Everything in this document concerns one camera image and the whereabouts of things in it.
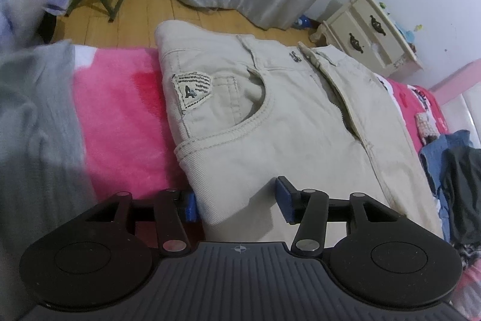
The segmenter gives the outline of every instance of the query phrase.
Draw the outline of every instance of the black metal handle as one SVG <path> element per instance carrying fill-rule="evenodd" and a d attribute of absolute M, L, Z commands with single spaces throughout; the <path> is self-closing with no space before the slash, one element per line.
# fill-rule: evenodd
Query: black metal handle
<path fill-rule="evenodd" d="M 351 45 L 356 51 L 359 51 L 360 53 L 364 53 L 364 51 L 361 48 L 361 45 L 359 44 L 359 40 L 357 40 L 352 33 L 349 33 L 349 36 L 351 37 L 349 41 L 351 42 Z"/>
<path fill-rule="evenodd" d="M 374 30 L 378 33 L 383 34 L 384 36 L 386 35 L 386 32 L 384 32 L 384 29 L 382 28 L 381 23 L 374 18 L 374 16 L 371 17 L 371 25 L 374 28 Z"/>

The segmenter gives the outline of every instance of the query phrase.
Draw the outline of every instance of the white garment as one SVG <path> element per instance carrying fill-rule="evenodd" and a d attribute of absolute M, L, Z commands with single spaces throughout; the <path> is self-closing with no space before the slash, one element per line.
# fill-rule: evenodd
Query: white garment
<path fill-rule="evenodd" d="M 331 198 L 366 193 L 441 236 L 407 130 L 360 63 L 332 46 L 316 53 L 304 47 L 311 62 L 296 62 L 291 51 L 304 58 L 297 48 L 181 21 L 159 25 L 156 43 L 176 155 L 207 239 L 290 245 L 297 227 L 285 223 L 275 202 L 279 175 Z M 329 225 L 326 246 L 344 236 L 345 225 Z"/>

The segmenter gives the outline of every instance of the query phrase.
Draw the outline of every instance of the white nightstand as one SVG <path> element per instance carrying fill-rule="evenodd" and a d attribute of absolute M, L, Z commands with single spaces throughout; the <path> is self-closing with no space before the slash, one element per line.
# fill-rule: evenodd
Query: white nightstand
<path fill-rule="evenodd" d="M 422 69 L 415 53 L 375 0 L 349 0 L 310 39 L 325 36 L 367 68 L 384 77 L 403 79 Z"/>

